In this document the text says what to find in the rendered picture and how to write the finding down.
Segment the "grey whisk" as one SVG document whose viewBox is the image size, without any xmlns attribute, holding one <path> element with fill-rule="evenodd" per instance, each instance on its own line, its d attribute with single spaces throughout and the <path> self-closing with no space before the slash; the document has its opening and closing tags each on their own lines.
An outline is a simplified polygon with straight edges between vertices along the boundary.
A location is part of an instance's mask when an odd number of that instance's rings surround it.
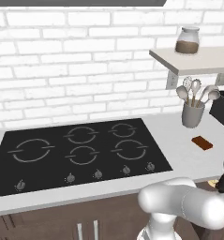
<svg viewBox="0 0 224 240">
<path fill-rule="evenodd" d="M 183 80 L 183 86 L 187 90 L 187 101 L 186 101 L 186 104 L 188 104 L 188 102 L 189 102 L 189 95 L 188 95 L 188 93 L 189 93 L 189 90 L 191 88 L 191 84 L 192 84 L 192 78 L 190 76 L 185 77 L 184 80 Z"/>
</svg>

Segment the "brown cupboard door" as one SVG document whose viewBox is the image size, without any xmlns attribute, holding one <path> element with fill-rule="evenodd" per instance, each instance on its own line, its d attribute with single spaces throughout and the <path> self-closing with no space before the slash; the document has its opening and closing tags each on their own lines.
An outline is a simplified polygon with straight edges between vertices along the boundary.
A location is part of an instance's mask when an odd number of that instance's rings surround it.
<svg viewBox="0 0 224 240">
<path fill-rule="evenodd" d="M 0 240 L 79 240 L 85 202 L 0 216 Z"/>
<path fill-rule="evenodd" d="M 94 240 L 94 220 L 99 240 L 137 240 L 149 219 L 138 205 L 137 193 L 91 201 L 89 210 L 89 240 Z"/>
</svg>

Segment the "brown chocolate bar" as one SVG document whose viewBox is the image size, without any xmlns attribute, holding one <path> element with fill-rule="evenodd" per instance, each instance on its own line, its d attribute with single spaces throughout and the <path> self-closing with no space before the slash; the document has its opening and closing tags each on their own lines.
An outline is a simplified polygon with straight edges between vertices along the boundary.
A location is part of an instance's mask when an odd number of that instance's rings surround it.
<svg viewBox="0 0 224 240">
<path fill-rule="evenodd" d="M 202 150 L 208 150 L 213 147 L 213 145 L 205 140 L 202 136 L 197 136 L 191 139 L 191 141 L 197 144 Z"/>
</svg>

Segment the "grey range hood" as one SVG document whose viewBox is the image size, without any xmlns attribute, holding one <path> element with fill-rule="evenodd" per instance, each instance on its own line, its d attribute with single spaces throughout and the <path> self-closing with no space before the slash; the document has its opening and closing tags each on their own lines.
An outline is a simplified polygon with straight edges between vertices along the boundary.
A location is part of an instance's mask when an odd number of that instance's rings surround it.
<svg viewBox="0 0 224 240">
<path fill-rule="evenodd" d="M 163 7 L 167 0 L 0 0 L 0 7 Z"/>
</svg>

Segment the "brown wooden drawer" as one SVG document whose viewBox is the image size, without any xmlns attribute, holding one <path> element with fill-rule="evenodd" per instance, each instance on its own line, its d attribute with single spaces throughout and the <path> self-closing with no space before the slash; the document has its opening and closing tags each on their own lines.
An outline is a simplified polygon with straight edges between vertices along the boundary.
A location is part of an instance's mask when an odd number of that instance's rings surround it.
<svg viewBox="0 0 224 240">
<path fill-rule="evenodd" d="M 217 189 L 215 187 L 211 187 L 209 184 L 208 184 L 208 181 L 204 181 L 204 182 L 200 182 L 200 183 L 197 183 L 196 186 L 198 188 L 201 188 L 201 189 L 205 189 L 205 190 L 208 190 L 208 191 L 217 191 Z"/>
</svg>

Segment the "grey ladle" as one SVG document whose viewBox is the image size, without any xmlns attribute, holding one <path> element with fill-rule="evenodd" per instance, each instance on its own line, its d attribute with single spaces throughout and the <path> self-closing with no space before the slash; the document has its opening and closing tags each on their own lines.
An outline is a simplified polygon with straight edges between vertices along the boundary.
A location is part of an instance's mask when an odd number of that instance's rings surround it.
<svg viewBox="0 0 224 240">
<path fill-rule="evenodd" d="M 203 96 L 204 96 L 206 93 L 209 93 L 209 92 L 211 92 L 211 91 L 213 91 L 213 90 L 217 90 L 217 91 L 218 91 L 218 87 L 217 87 L 216 85 L 208 85 L 208 86 L 206 86 L 206 87 L 203 89 L 203 91 L 202 91 L 202 94 L 201 94 L 201 96 L 200 96 L 200 98 L 199 98 L 199 100 L 198 100 L 198 102 L 197 102 L 196 107 L 199 107 L 199 105 L 200 105 L 200 103 L 201 103 L 201 101 L 202 101 Z"/>
<path fill-rule="evenodd" d="M 204 93 L 202 93 L 197 106 L 200 106 L 202 104 L 202 98 L 204 95 L 207 95 L 207 99 L 203 102 L 203 104 L 206 104 L 209 100 L 217 100 L 220 98 L 220 93 L 217 89 L 206 90 Z"/>
</svg>

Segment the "black countertop appliance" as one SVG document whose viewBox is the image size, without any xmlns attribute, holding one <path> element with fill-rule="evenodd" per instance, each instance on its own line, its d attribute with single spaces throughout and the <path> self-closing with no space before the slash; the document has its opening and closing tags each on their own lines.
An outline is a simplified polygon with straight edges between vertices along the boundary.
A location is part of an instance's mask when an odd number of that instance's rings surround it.
<svg viewBox="0 0 224 240">
<path fill-rule="evenodd" d="M 224 90 L 220 92 L 220 98 L 213 101 L 209 113 L 224 126 Z"/>
</svg>

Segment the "glass jar with brown filling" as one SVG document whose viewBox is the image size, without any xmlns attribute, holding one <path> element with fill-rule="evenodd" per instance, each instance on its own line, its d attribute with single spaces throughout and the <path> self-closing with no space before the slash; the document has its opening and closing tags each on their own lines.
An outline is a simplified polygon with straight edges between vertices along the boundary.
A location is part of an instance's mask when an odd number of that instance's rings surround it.
<svg viewBox="0 0 224 240">
<path fill-rule="evenodd" d="M 198 52 L 200 28 L 196 26 L 184 26 L 176 41 L 175 51 L 182 54 L 195 54 Z"/>
</svg>

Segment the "black hob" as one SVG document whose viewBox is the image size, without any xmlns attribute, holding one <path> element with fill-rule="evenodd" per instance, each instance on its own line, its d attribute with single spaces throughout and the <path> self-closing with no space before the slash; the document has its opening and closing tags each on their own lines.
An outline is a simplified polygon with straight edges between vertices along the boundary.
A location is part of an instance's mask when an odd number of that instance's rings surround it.
<svg viewBox="0 0 224 240">
<path fill-rule="evenodd" d="M 153 172 L 146 170 L 148 162 L 155 165 Z M 130 175 L 123 174 L 124 165 Z M 171 169 L 141 118 L 14 130 L 0 144 L 0 197 Z M 94 177 L 96 170 L 101 179 Z M 69 184 L 70 173 L 75 181 Z"/>
</svg>

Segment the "grey utensil pot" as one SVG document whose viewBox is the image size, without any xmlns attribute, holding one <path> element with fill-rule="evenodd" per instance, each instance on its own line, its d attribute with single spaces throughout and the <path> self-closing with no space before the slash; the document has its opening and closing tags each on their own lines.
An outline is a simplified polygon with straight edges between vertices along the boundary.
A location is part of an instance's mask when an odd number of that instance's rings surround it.
<svg viewBox="0 0 224 240">
<path fill-rule="evenodd" d="M 186 128 L 195 128 L 202 120 L 204 108 L 203 102 L 200 102 L 198 107 L 191 107 L 185 103 L 181 116 L 182 125 Z"/>
</svg>

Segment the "white wall shelf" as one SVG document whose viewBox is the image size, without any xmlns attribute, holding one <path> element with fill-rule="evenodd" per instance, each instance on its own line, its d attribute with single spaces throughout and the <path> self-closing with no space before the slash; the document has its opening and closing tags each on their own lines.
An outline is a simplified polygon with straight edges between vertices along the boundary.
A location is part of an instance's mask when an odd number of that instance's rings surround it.
<svg viewBox="0 0 224 240">
<path fill-rule="evenodd" d="M 224 73 L 224 47 L 201 47 L 196 54 L 152 49 L 149 54 L 178 76 Z"/>
</svg>

